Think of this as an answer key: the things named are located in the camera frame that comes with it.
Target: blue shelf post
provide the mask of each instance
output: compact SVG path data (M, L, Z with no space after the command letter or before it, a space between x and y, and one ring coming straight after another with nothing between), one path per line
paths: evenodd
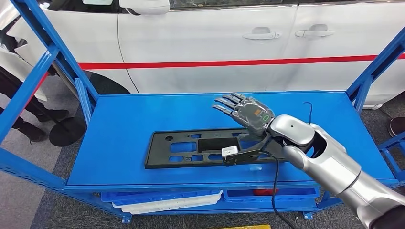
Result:
M371 84L405 51L405 27L371 62L362 74L346 90L354 102L354 108L361 112Z
M405 156L405 132L398 134L378 146L378 149L387 158L388 164L394 171L393 174L395 178L399 180L398 186L402 186L405 185L405 169L401 169L398 166L390 153L390 149L395 147L398 147L401 150L402 155Z
M87 92L97 101L98 93L79 67L73 55L59 37L52 24L49 22L43 11L35 0L11 0L21 16L29 24L35 34L42 41L47 51L39 59L33 70L28 75L26 81L21 85L6 109L0 115L0 143L4 140L8 131L20 115L28 101L34 95L41 82L46 77L46 72L55 61L68 79L80 84L81 99L86 99L88 107L89 100ZM91 115L91 109L84 109ZM116 216L122 217L123 222L130 223L131 214L122 212L119 208L112 207L111 204L104 203L99 197L91 193L75 193L64 190L66 180L0 148L0 170L13 176L25 179L31 183L48 188L62 195L73 198L82 203L89 204L97 209L106 211Z

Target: red object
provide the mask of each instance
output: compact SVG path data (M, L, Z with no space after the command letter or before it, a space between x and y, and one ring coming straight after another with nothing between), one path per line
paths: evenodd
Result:
M95 69L133 69L133 68L184 68L184 67L208 67L208 66L241 66L241 65L264 65L264 64L297 64L297 63L329 63L329 62L357 62L373 61L377 55L364 56L334 56L291 58L272 60L237 60L237 61L200 61L200 62L147 62L147 63L79 63L84 70ZM398 59L405 59L405 54Z
M271 196L273 194L273 189L255 189L253 193L256 196Z

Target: white car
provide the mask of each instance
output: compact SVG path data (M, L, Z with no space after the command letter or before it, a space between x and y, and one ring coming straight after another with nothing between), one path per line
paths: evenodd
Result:
M23 18L13 22L6 1L0 29L8 26L22 44L15 52L34 65L45 48ZM53 0L43 11L111 93L345 90L405 26L397 0L175 0L170 10L150 2ZM372 85L366 107L405 89L400 59Z

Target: robotic arm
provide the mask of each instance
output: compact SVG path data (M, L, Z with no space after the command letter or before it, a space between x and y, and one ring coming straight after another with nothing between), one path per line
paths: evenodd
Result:
M250 138L262 139L245 151L223 153L227 166L256 159L260 150L273 139L281 145L291 164L340 198L367 229L405 228L405 197L362 171L347 155L344 146L320 126L286 114L275 117L267 106L239 93L224 95L216 101L230 109L218 104L213 108L247 127ZM312 148L314 153L307 156Z

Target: white label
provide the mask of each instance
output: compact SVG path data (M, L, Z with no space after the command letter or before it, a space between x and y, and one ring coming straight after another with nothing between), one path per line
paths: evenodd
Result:
M222 156L229 156L229 155L234 155L238 153L238 147L236 146L230 146L227 148L222 148Z

